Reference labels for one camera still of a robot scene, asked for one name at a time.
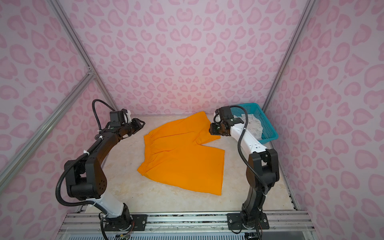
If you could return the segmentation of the orange shorts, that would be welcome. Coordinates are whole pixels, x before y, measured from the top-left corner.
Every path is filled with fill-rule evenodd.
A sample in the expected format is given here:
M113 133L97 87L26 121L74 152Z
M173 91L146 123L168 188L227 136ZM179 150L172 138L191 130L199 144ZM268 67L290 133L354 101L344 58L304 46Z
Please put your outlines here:
M199 112L150 131L138 172L158 183L220 196L225 151L207 146L220 139L210 134L210 125L206 113Z

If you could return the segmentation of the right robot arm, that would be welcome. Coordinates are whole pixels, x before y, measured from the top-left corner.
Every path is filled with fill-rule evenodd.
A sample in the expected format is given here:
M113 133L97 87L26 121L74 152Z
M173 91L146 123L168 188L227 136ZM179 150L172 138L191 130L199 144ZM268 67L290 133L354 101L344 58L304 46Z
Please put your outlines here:
M270 189L280 179L278 154L262 145L248 131L249 119L232 118L211 123L209 132L215 136L230 136L237 140L237 149L247 166L246 177L250 185L247 199L239 214L228 215L229 229L268 230L264 203Z

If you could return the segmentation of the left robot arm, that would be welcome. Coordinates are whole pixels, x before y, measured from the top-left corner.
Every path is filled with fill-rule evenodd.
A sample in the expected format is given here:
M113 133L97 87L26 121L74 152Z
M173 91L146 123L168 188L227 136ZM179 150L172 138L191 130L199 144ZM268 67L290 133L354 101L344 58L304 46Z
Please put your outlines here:
M117 126L107 124L96 135L96 141L76 160L65 163L64 172L59 177L55 196L59 204L65 207L91 205L100 210L101 229L109 225L113 230L130 231L134 221L128 206L117 200L107 191L107 177L102 163L121 140L140 131L145 122L133 118L130 122Z

